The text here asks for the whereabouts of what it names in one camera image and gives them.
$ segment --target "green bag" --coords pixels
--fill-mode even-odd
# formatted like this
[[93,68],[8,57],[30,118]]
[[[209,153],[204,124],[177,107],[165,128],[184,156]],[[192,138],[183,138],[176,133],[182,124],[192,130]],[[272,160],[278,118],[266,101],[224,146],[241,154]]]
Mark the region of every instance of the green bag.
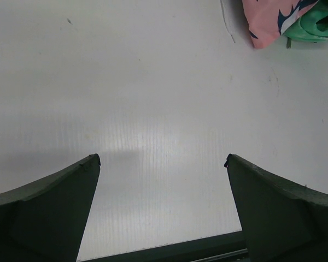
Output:
[[328,0],[320,0],[290,26],[284,35],[297,41],[328,41]]

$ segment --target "green cloth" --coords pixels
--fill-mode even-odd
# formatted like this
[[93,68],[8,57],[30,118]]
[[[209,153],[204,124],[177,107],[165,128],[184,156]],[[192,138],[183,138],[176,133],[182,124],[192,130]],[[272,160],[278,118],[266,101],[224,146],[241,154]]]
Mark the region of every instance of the green cloth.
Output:
[[284,35],[297,41],[328,41],[328,0],[320,0],[289,27]]

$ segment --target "pink cloth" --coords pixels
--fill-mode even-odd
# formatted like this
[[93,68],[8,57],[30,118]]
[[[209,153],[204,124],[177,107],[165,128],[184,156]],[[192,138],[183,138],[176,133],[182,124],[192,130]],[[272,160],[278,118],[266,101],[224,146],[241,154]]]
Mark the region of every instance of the pink cloth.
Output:
[[254,47],[267,47],[317,2],[318,0],[243,0]]

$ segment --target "pink bag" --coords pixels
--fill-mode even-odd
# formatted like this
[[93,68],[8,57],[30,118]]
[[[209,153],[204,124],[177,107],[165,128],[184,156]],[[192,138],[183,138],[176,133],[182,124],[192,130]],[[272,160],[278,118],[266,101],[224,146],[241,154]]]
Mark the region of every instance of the pink bag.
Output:
[[243,0],[254,47],[267,47],[317,2],[318,0]]

